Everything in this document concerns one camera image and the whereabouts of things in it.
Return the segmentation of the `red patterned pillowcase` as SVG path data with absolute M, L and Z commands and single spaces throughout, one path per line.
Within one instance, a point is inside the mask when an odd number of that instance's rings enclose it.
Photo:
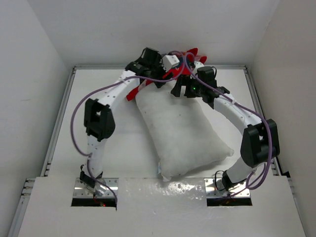
M 181 75 L 189 75 L 189 70 L 188 68 L 185 66 L 184 62 L 183 62 L 183 55 L 185 55 L 187 58 L 187 64 L 194 68 L 194 62 L 195 61 L 200 61 L 201 63 L 205 63 L 207 61 L 207 56 L 206 55 L 199 55 L 198 54 L 198 48 L 192 48 L 189 49 L 188 51 L 182 51 L 180 53 L 176 53 L 175 54 L 178 59 L 180 60 L 180 63 L 178 66 L 171 68 L 169 71 L 170 73 L 173 73 L 173 77 L 175 79 L 178 79 Z M 138 64 L 138 59 L 136 61 L 131 62 L 130 64 L 128 64 L 125 68 L 126 70 L 130 70 L 136 73 L 136 75 L 138 75 L 138 73 L 140 72 L 141 69 L 141 65 Z M 149 80 L 150 78 L 145 77 L 144 79 L 140 79 L 140 84 L 144 84 L 145 86 L 149 85 L 152 83 L 151 80 Z

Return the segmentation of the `white pillow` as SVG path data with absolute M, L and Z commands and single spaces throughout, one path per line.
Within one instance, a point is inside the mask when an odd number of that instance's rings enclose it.
M 144 86 L 135 97 L 159 158 L 163 181 L 223 161 L 234 154 L 216 133 L 195 98 L 171 94 L 175 84 Z

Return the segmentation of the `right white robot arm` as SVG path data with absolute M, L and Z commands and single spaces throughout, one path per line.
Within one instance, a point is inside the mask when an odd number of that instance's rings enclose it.
M 214 67 L 204 66 L 195 73 L 180 75 L 171 93 L 178 97 L 185 88 L 185 97 L 202 98 L 203 102 L 225 116 L 242 134 L 240 158 L 223 172 L 221 189 L 228 191 L 245 182 L 254 190 L 261 186 L 268 174 L 271 161 L 279 155 L 277 124 L 239 104 L 230 91 L 218 86 Z

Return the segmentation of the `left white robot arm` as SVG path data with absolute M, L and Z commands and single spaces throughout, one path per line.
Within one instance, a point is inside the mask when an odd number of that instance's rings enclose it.
M 113 134 L 116 124 L 113 111 L 117 105 L 144 80 L 140 77 L 168 80 L 165 74 L 179 64 L 175 55 L 161 55 L 146 47 L 141 56 L 130 62 L 116 81 L 119 85 L 106 90 L 98 99 L 87 99 L 84 108 L 84 127 L 87 133 L 87 163 L 82 167 L 80 180 L 91 188 L 103 174 L 102 159 L 105 143 Z

